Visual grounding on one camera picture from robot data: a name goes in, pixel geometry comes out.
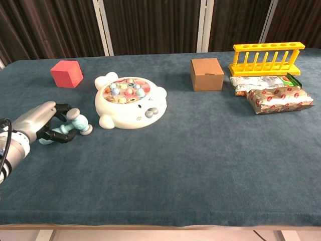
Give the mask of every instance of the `floor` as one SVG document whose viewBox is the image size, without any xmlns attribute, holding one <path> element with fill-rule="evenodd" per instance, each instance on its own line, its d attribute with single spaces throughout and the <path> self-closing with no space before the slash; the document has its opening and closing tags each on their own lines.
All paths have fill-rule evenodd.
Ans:
<svg viewBox="0 0 321 241">
<path fill-rule="evenodd" d="M 0 241 L 35 241 L 38 230 L 0 230 Z M 269 230 L 257 231 L 266 241 L 282 241 Z M 298 231 L 301 241 L 321 241 L 321 231 Z M 58 230 L 52 241 L 262 241 L 250 230 Z"/>
</svg>

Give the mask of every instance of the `yellow test tube rack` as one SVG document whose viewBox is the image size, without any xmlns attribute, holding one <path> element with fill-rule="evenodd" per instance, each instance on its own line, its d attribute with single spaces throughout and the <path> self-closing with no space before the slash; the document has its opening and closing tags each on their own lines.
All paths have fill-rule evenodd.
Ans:
<svg viewBox="0 0 321 241">
<path fill-rule="evenodd" d="M 292 75 L 300 75 L 300 70 L 294 65 L 294 62 L 299 55 L 299 49 L 304 49 L 305 46 L 301 42 L 290 43 L 271 43 L 271 44 L 235 44 L 233 45 L 235 50 L 233 63 L 229 65 L 229 69 L 232 76 L 264 76 L 264 75 L 284 75 L 290 73 Z M 285 50 L 281 62 L 276 62 L 278 50 Z M 286 62 L 289 50 L 293 50 L 293 53 Z M 265 52 L 262 62 L 257 62 L 259 53 L 257 51 L 274 51 L 272 62 L 266 62 L 269 55 Z M 245 58 L 243 63 L 238 63 L 240 52 L 245 52 Z M 250 52 L 256 52 L 254 61 L 248 63 L 247 59 Z"/>
</svg>

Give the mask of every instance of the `plastic wrapper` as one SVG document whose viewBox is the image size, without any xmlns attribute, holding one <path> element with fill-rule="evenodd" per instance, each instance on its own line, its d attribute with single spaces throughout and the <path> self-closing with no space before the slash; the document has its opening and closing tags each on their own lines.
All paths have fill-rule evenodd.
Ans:
<svg viewBox="0 0 321 241">
<path fill-rule="evenodd" d="M 256 114 L 303 110 L 313 106 L 313 99 L 299 86 L 251 90 L 247 100 Z"/>
<path fill-rule="evenodd" d="M 247 96 L 252 89 L 273 89 L 277 87 L 300 86 L 301 83 L 292 75 L 286 76 L 241 76 L 230 77 L 236 96 Z"/>
</svg>

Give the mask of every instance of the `light blue toy hammer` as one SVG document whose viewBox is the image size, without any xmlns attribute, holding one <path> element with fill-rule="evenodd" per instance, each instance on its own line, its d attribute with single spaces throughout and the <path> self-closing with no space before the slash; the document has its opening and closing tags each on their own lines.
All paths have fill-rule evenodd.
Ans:
<svg viewBox="0 0 321 241">
<path fill-rule="evenodd" d="M 59 128 L 53 129 L 53 131 L 62 133 L 62 134 L 68 134 L 72 129 L 80 130 L 80 134 L 83 136 L 89 135 L 93 127 L 91 124 L 88 124 L 88 119 L 80 114 L 80 110 L 77 108 L 73 108 L 69 110 L 66 114 L 67 120 L 71 121 L 68 125 L 61 125 Z M 43 145 L 48 145 L 53 143 L 52 140 L 45 140 L 45 139 L 39 139 L 39 142 Z"/>
</svg>

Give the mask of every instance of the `white pole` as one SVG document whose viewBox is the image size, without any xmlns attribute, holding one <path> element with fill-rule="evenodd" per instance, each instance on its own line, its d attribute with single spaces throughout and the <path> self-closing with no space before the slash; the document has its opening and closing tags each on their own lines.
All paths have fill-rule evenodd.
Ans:
<svg viewBox="0 0 321 241">
<path fill-rule="evenodd" d="M 5 68 L 5 64 L 2 62 L 2 60 L 0 59 L 0 69 L 4 69 Z"/>
<path fill-rule="evenodd" d="M 96 19 L 97 19 L 97 23 L 98 23 L 99 32 L 100 32 L 102 47 L 104 48 L 105 56 L 109 56 L 107 42 L 106 42 L 106 38 L 105 38 L 104 27 L 102 25 L 101 16 L 100 16 L 99 5 L 98 5 L 97 0 L 92 0 L 92 3 L 94 4 L 94 9 L 95 9 L 95 13 L 96 13 Z"/>
<path fill-rule="evenodd" d="M 260 37 L 259 43 L 265 43 L 265 39 L 266 39 L 267 33 L 269 32 L 269 29 L 270 29 L 270 26 L 271 26 L 271 22 L 272 22 L 272 19 L 273 19 L 273 16 L 274 16 L 274 12 L 275 12 L 275 9 L 276 9 L 276 6 L 277 6 L 277 2 L 278 2 L 278 0 L 271 0 L 271 4 L 270 4 L 269 10 L 268 10 L 267 15 L 266 15 L 266 19 L 265 19 L 265 23 L 264 23 L 264 26 L 263 26 L 263 29 L 262 29 L 262 33 L 261 33 L 261 37 Z"/>
<path fill-rule="evenodd" d="M 103 0 L 98 0 L 98 3 L 99 3 L 102 22 L 104 24 L 104 30 L 105 30 L 105 34 L 106 34 L 109 55 L 110 56 L 114 56 L 114 50 L 112 48 L 111 37 L 110 37 L 110 32 L 109 32 L 109 26 L 108 26 L 108 21 L 107 21 L 107 15 L 106 15 L 104 1 Z"/>
<path fill-rule="evenodd" d="M 206 53 L 209 51 L 209 41 L 210 41 L 213 9 L 214 9 L 214 0 L 207 0 L 207 6 L 205 10 L 203 39 L 202 39 L 202 49 L 201 49 L 201 52 L 203 53 Z"/>
<path fill-rule="evenodd" d="M 196 53 L 200 53 L 201 50 L 202 50 L 202 39 L 203 39 L 203 30 L 204 30 L 205 8 L 206 8 L 206 0 L 201 0 L 200 19 L 199 19 L 199 32 L 197 34 Z"/>
</svg>

